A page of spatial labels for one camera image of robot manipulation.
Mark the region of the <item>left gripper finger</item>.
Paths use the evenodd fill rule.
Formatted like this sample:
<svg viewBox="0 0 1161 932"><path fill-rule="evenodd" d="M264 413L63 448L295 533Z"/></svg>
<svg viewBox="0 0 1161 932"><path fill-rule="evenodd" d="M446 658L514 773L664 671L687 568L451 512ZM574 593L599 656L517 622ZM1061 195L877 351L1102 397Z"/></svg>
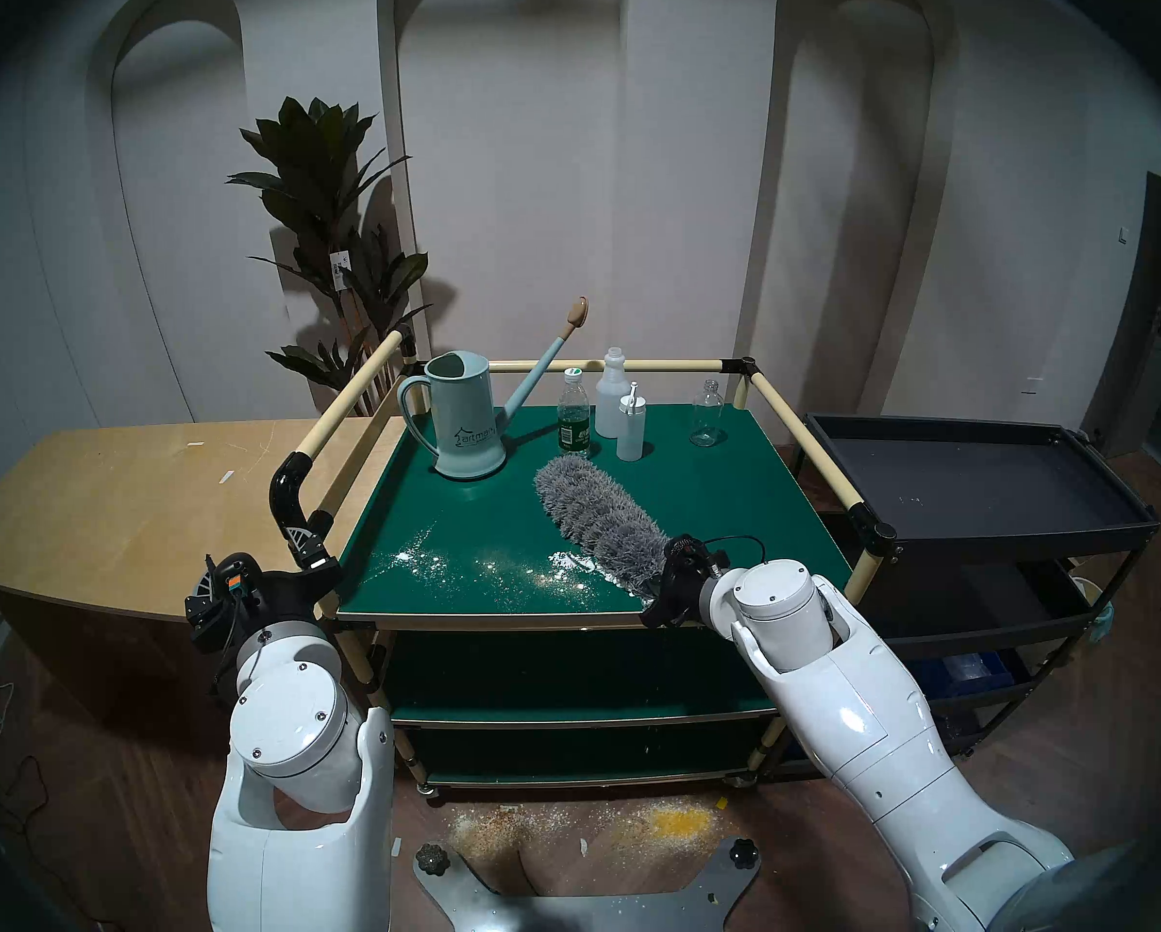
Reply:
<svg viewBox="0 0 1161 932"><path fill-rule="evenodd" d="M301 572L323 575L327 579L341 579L342 568L333 555L329 554L322 535L307 527L287 527L287 543Z"/></svg>
<svg viewBox="0 0 1161 932"><path fill-rule="evenodd" d="M217 584L217 570L210 554L205 554L205 575L185 599L185 620L195 649L219 649L225 643L226 592Z"/></svg>

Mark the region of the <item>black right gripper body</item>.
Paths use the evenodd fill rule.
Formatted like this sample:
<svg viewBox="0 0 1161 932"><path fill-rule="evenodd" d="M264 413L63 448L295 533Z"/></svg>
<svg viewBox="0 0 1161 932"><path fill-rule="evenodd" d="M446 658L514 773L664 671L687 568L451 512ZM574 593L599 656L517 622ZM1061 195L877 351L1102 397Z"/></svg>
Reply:
<svg viewBox="0 0 1161 932"><path fill-rule="evenodd" d="M704 592L731 569L727 552L711 550L707 544L688 534L669 539L665 563L650 579L652 599L641 613L642 626L657 629L705 623Z"/></svg>

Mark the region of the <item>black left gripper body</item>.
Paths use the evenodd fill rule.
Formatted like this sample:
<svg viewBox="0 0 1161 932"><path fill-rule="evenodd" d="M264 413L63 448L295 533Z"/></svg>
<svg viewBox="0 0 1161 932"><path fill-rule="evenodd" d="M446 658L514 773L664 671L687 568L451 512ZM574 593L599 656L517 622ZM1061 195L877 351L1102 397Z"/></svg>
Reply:
<svg viewBox="0 0 1161 932"><path fill-rule="evenodd" d="M264 570L248 554L231 554L214 566L214 599L217 604L216 648L229 649L237 641L271 624L313 624L317 606L340 583L342 569L334 558L286 572Z"/></svg>

